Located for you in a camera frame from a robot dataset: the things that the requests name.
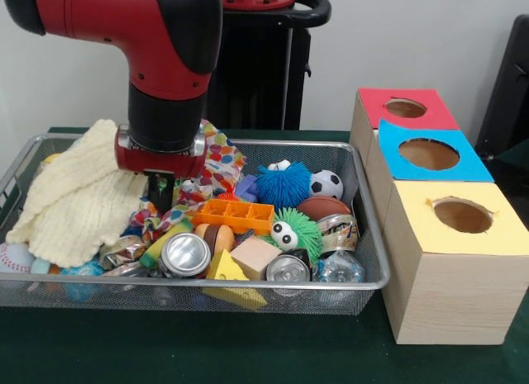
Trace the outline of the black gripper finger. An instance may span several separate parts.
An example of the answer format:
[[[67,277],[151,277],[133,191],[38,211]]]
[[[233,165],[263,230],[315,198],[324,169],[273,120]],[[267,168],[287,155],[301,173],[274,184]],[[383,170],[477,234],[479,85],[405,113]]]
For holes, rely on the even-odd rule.
[[[164,181],[165,186],[163,190],[163,214],[169,211],[172,207],[175,179],[173,176],[165,176]]]
[[[159,175],[149,176],[149,200],[154,205],[158,214],[162,213],[163,206],[163,181]]]

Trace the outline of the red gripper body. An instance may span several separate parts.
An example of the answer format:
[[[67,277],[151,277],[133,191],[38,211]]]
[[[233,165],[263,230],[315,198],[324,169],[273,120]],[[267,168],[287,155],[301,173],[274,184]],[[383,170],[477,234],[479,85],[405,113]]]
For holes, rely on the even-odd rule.
[[[203,170],[207,141],[197,133],[191,147],[182,152],[154,152],[143,149],[129,136],[128,125],[119,125],[114,144],[117,167],[135,173],[164,173],[175,178],[195,178]]]

